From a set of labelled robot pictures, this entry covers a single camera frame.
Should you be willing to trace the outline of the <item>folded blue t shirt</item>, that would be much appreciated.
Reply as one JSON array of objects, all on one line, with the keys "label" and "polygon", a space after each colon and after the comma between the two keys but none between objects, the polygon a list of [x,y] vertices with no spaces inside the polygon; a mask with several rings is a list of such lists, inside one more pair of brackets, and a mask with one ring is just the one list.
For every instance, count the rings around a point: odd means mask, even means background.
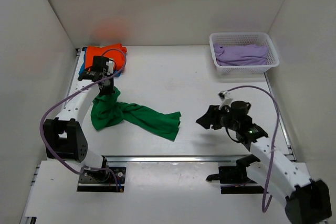
[{"label": "folded blue t shirt", "polygon": [[82,63],[80,65],[78,75],[81,75],[87,68],[92,66],[93,57],[101,56],[107,57],[115,63],[113,74],[119,77],[123,72],[123,66],[125,64],[125,56],[127,49],[120,44],[111,45],[109,47],[83,47],[81,51]]}]

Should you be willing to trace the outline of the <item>white plastic basket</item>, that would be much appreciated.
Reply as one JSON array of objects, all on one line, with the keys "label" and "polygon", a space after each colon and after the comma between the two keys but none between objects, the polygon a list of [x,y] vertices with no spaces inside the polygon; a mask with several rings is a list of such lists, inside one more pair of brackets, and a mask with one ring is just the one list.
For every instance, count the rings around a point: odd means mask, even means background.
[{"label": "white plastic basket", "polygon": [[279,66],[279,57],[267,33],[212,33],[209,45],[217,73],[264,73]]}]

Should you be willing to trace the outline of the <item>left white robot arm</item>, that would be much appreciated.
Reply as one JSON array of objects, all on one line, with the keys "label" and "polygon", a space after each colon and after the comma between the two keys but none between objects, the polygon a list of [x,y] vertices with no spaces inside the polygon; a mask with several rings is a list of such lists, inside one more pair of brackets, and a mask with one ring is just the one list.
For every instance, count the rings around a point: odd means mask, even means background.
[{"label": "left white robot arm", "polygon": [[115,65],[107,57],[94,56],[92,65],[79,75],[75,91],[62,111],[42,124],[47,157],[77,162],[91,169],[91,174],[98,181],[109,177],[110,168],[102,155],[89,149],[81,126],[94,98],[114,92],[112,74]]}]

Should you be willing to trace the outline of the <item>green t shirt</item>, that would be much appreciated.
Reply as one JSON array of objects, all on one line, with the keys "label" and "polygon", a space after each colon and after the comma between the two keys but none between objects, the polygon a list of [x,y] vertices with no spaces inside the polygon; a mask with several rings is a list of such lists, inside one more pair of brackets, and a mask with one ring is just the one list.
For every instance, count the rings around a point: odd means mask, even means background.
[{"label": "green t shirt", "polygon": [[119,102],[120,94],[115,88],[113,94],[95,97],[90,113],[95,130],[100,131],[127,121],[154,135],[175,141],[182,116],[179,111],[163,114],[144,105]]}]

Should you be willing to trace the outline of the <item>folded orange t shirt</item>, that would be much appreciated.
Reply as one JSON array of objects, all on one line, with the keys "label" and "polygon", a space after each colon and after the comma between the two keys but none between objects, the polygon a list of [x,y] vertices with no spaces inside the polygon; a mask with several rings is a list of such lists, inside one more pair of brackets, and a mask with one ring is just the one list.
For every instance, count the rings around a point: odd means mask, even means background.
[{"label": "folded orange t shirt", "polygon": [[92,60],[94,56],[104,56],[109,59],[113,59],[116,62],[115,71],[120,70],[125,63],[125,57],[127,52],[127,48],[121,43],[104,47],[88,46],[85,53],[85,61],[83,67],[90,67],[92,65]]}]

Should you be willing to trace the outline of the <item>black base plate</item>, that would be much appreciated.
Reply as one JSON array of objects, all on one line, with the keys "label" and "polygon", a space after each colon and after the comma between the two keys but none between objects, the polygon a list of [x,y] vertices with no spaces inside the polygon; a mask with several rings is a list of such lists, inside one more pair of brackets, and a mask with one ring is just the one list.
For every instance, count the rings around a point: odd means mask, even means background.
[{"label": "black base plate", "polygon": [[127,168],[122,166],[109,167],[111,172],[84,170],[79,176],[77,191],[79,192],[102,192],[102,193],[123,193]]},{"label": "black base plate", "polygon": [[262,194],[264,189],[247,176],[247,168],[259,161],[254,155],[239,158],[233,166],[219,166],[218,173],[208,175],[206,181],[219,181],[222,195]]}]

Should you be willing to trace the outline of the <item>purple t shirt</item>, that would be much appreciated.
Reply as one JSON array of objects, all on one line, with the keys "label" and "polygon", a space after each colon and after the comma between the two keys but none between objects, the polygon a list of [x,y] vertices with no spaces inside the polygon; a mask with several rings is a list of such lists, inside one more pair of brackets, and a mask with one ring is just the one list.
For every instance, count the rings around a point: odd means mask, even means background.
[{"label": "purple t shirt", "polygon": [[268,47],[250,44],[246,46],[214,45],[214,53],[220,66],[266,65]]}]

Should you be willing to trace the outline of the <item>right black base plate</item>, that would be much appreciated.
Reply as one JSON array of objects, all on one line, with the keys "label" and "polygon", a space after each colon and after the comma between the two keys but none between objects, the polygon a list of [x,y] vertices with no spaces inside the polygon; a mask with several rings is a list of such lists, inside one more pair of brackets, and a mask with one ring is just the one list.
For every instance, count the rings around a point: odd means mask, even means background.
[{"label": "right black base plate", "polygon": [[262,194],[264,189],[247,176],[247,168],[259,161],[254,155],[239,158],[233,166],[219,166],[218,173],[208,175],[206,181],[219,181],[222,195]]}]

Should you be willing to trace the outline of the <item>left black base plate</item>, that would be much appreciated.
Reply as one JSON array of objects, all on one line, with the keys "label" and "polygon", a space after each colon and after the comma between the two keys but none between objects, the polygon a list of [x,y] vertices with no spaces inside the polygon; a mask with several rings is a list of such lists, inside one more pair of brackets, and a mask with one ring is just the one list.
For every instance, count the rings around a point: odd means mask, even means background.
[{"label": "left black base plate", "polygon": [[84,170],[79,176],[77,191],[79,192],[102,192],[102,193],[123,193],[127,168],[122,166],[109,167],[111,172]]}]

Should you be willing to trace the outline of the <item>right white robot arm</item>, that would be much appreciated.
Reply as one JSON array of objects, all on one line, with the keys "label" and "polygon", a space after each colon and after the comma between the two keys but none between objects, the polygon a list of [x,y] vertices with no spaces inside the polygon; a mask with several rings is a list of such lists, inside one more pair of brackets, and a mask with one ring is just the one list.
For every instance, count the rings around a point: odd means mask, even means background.
[{"label": "right white robot arm", "polygon": [[210,105],[197,119],[205,129],[236,133],[235,142],[250,152],[236,161],[234,167],[219,168],[218,174],[209,175],[207,181],[219,180],[222,184],[242,184],[248,181],[264,187],[284,207],[291,223],[319,223],[332,216],[327,184],[313,180],[302,172],[281,151],[272,146],[268,134],[253,123],[248,115],[251,105],[235,101],[230,105]]}]

